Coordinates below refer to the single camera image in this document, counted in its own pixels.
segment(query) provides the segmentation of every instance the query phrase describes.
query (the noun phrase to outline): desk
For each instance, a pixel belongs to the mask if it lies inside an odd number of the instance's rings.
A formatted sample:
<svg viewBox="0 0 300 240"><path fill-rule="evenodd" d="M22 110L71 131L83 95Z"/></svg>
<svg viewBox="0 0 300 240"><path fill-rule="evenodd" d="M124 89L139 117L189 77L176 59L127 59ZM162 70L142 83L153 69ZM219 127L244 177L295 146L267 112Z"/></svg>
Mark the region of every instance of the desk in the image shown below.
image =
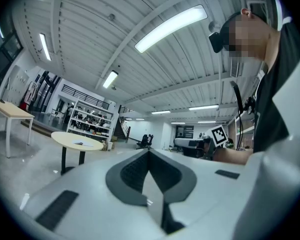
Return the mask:
<svg viewBox="0 0 300 240"><path fill-rule="evenodd" d="M86 151L98 151L102 150L102 148L104 147L104 145L97 140L64 131L55 131L51 133L51 138L62 146L61 175L65 174L73 168L66 167L67 148L80 151L79 165L82 165L85 162ZM73 144L73 141L79 140L88 142L93 146Z"/></svg>
<svg viewBox="0 0 300 240"><path fill-rule="evenodd" d="M57 115L60 113L60 117L59 117L59 125L60 125L60 120L61 120L61 118L62 118L62 115L64 115L65 113L62 113L62 112L60 112L60 111L57 111L57 110L55 110L55 109L52 109L52 111L51 111L51 113L50 113L50 116L49 116L49 121L50 121L50 119L51 119L51 115L52 115L52 112L54 111L54 115L55 115L55 117L57 117Z"/></svg>
<svg viewBox="0 0 300 240"><path fill-rule="evenodd" d="M5 155L7 158L10 158L10 131L11 131L11 121L12 119L29 119L29 133L28 133L28 145L30 145L31 137L31 127L34 121L34 115L25 112L24 110L18 108L14 104L5 101L4 103L0 102L0 113L6 117L5 122Z"/></svg>

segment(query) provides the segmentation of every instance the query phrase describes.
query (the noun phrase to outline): shelf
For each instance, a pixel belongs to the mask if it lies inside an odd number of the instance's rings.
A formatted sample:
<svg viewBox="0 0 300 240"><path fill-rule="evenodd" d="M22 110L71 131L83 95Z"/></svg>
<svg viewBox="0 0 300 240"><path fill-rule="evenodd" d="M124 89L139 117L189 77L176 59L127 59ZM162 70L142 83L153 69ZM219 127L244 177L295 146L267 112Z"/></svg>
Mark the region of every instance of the shelf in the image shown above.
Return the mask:
<svg viewBox="0 0 300 240"><path fill-rule="evenodd" d="M92 135L92 136L95 136L95 137L106 138L106 139L108 138L108 136L99 135L99 134L92 134L91 132L84 131L84 130L81 130L81 129L75 129L73 127L69 127L69 130L74 131L74 132L78 132L78 133L82 133L82 134Z"/></svg>
<svg viewBox="0 0 300 240"><path fill-rule="evenodd" d="M253 133L254 133L254 130L255 130L255 126L253 125L253 126L247 128L247 129L243 130L242 133L243 133L243 134L253 134Z"/></svg>
<svg viewBox="0 0 300 240"><path fill-rule="evenodd" d="M105 108L102 108L102 107L99 107L99 106L96 106L96 105L93 105L89 102L86 102L86 101L83 101L83 100L78 100L78 104L79 103L82 103L82 104L85 104L86 106L90 107L90 108L93 108L94 110L99 110L99 111L102 111L102 112L105 112L105 113L108 113L108 114L111 114L113 115L114 113L111 113L109 112L108 110L106 110Z"/></svg>
<svg viewBox="0 0 300 240"><path fill-rule="evenodd" d="M111 122L111 120L109 120L109 119L106 119L106 118L100 117L100 116L98 116L98 115L94 115L94 114L88 113L88 112L86 112L86 111L83 111L83 110L80 110L80 109L77 109L77 108L74 108L74 110L75 110L75 111L78 111L78 112L80 112L80 113L83 113L83 114L86 114L86 115L95 117L95 118L99 118L99 119L102 119L102 120L106 120L106 121Z"/></svg>
<svg viewBox="0 0 300 240"><path fill-rule="evenodd" d="M85 122L85 121L82 121L82 120L77 119L77 118L73 118L72 117L71 120L74 120L74 121L77 121L79 123L83 123L83 124L86 124L86 125L89 125L89 126L94 126L95 128L102 128L102 129L106 129L108 131L110 130L110 128L106 128L106 127L103 127L103 126L97 126L97 125L95 125L93 123Z"/></svg>

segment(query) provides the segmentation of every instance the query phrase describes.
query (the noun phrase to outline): ceiling light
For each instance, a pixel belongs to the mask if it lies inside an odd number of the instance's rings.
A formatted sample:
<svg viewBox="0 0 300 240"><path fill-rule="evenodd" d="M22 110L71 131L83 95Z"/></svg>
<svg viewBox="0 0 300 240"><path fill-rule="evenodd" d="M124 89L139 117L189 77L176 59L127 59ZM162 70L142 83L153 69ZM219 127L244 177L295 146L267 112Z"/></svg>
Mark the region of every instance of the ceiling light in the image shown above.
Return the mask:
<svg viewBox="0 0 300 240"><path fill-rule="evenodd" d="M197 106L197 107L190 107L189 110L211 110L211 109L218 109L219 105L211 105L211 106Z"/></svg>
<svg viewBox="0 0 300 240"><path fill-rule="evenodd" d="M0 27L0 36L2 39L4 38L4 34L2 34L1 27Z"/></svg>
<svg viewBox="0 0 300 240"><path fill-rule="evenodd" d="M214 124L216 121L199 121L199 124Z"/></svg>
<svg viewBox="0 0 300 240"><path fill-rule="evenodd" d="M158 111L158 112L151 112L151 114L166 114L166 113L171 113L170 111Z"/></svg>
<svg viewBox="0 0 300 240"><path fill-rule="evenodd" d="M50 53L48 51L48 46L47 46L47 42L46 42L46 36L45 36L45 34L42 34L42 33L40 33L39 35L40 35L40 40L41 40L41 44L42 44L45 56L48 61L51 61Z"/></svg>
<svg viewBox="0 0 300 240"><path fill-rule="evenodd" d="M197 5L188 10L185 10L172 18L166 20L161 25L157 26L144 38L142 38L134 47L143 53L155 43L170 35L171 33L188 26L197 21L201 21L208 17L202 5Z"/></svg>
<svg viewBox="0 0 300 240"><path fill-rule="evenodd" d="M116 71L112 70L110 75L105 80L103 87L108 88L109 85L116 79L117 76L118 76L118 73Z"/></svg>

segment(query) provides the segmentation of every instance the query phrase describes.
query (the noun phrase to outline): metal railing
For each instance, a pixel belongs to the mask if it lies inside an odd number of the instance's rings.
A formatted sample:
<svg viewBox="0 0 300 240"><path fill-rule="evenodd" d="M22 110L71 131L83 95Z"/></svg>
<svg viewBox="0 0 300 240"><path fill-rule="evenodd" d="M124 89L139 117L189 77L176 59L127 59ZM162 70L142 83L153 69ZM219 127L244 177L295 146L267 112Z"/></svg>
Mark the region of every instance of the metal railing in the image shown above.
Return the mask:
<svg viewBox="0 0 300 240"><path fill-rule="evenodd" d="M128 107L125 107L125 106L122 106L119 110L119 113L127 113L127 112L132 112L134 110L128 108Z"/></svg>
<svg viewBox="0 0 300 240"><path fill-rule="evenodd" d="M70 87L66 84L63 85L61 91L66 93L66 94L69 94L71 96L79 97L79 100L82 100L84 102L88 102L88 103L90 103L92 105L95 105L97 107L101 107L101 108L106 109L106 110L109 108L109 103L106 103L102 100L94 98L90 95L87 95L87 94L85 94L85 93L83 93L79 90L76 90L76 89L74 89L74 88L72 88L72 87Z"/></svg>
<svg viewBox="0 0 300 240"><path fill-rule="evenodd" d="M120 122L120 125L121 125L121 128L122 128L122 131L123 131L123 133L126 137L126 142L128 142L131 127L127 126L127 124L125 122L125 118L123 116L119 116L119 122Z"/></svg>

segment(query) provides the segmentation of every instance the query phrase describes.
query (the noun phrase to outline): office chair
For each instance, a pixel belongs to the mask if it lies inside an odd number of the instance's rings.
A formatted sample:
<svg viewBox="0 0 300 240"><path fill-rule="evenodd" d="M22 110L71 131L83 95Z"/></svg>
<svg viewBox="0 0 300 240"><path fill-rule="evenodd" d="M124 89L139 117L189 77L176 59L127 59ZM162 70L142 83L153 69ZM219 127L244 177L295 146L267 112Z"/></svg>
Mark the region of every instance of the office chair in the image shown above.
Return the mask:
<svg viewBox="0 0 300 240"><path fill-rule="evenodd" d="M148 145L148 135L146 135L146 134L143 135L142 141L138 142L137 145L139 146L139 147L136 148L137 150L146 148L147 145Z"/></svg>

